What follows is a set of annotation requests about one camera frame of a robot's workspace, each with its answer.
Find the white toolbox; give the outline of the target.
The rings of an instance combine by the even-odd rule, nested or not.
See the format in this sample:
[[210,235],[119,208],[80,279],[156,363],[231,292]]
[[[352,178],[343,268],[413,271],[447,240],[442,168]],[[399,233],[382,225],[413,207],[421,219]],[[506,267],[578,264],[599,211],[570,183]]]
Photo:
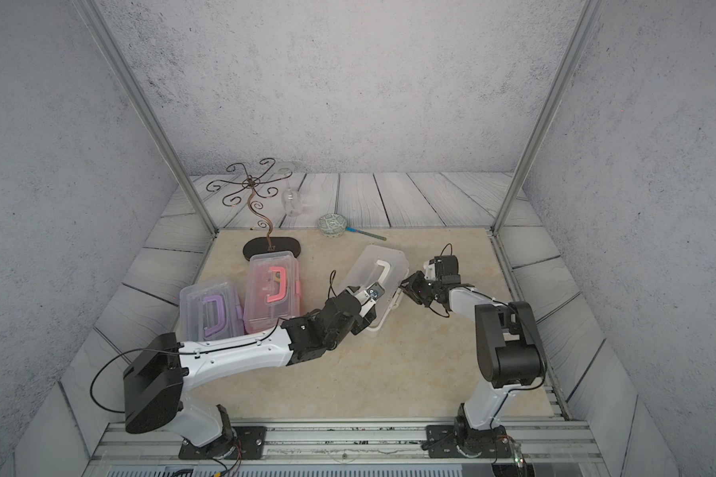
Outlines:
[[401,250],[370,244],[353,264],[351,270],[336,287],[337,292],[351,291],[361,304],[370,298],[373,288],[379,286],[379,295],[373,298],[373,308],[362,323],[362,332],[376,337],[389,314],[397,307],[402,292],[401,282],[409,275],[409,260]]

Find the pink toolbox with clear lid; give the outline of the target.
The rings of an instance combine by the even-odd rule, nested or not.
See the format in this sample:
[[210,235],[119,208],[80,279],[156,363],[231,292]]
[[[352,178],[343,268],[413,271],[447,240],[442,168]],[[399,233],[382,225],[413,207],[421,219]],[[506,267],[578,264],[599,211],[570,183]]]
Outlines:
[[300,302],[300,264],[291,252],[251,257],[243,318],[248,334],[302,315]]

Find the purple toolbox with clear lid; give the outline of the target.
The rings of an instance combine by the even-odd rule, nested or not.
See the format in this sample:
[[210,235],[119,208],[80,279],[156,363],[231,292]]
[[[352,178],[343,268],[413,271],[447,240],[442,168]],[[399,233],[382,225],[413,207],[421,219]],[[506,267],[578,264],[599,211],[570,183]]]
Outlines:
[[187,286],[179,295],[180,337],[202,342],[246,334],[236,285],[226,277]]

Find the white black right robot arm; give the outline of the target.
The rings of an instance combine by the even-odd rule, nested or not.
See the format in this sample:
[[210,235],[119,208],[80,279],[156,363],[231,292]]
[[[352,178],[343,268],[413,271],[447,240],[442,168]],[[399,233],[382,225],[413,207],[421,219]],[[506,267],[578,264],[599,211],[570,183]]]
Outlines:
[[504,302],[465,283],[459,261],[435,256],[423,270],[404,279],[400,289],[415,304],[469,318],[475,326],[475,354],[481,381],[473,395],[459,406],[450,437],[429,439],[427,449],[441,452],[453,447],[469,458],[497,459],[513,449],[501,424],[501,414],[519,393],[543,387],[547,364],[531,306],[524,301]]

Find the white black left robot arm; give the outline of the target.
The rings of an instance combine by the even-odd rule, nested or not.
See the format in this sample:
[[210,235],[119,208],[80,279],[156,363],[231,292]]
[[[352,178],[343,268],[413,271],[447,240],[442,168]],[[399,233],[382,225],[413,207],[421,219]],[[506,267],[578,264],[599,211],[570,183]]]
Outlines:
[[197,401],[192,391],[229,376],[321,358],[373,321],[383,293],[379,285],[348,287],[320,309],[236,338],[180,342],[173,332],[157,336],[132,350],[134,358],[123,373],[126,432],[166,430],[210,459],[240,454],[241,440],[226,409]]

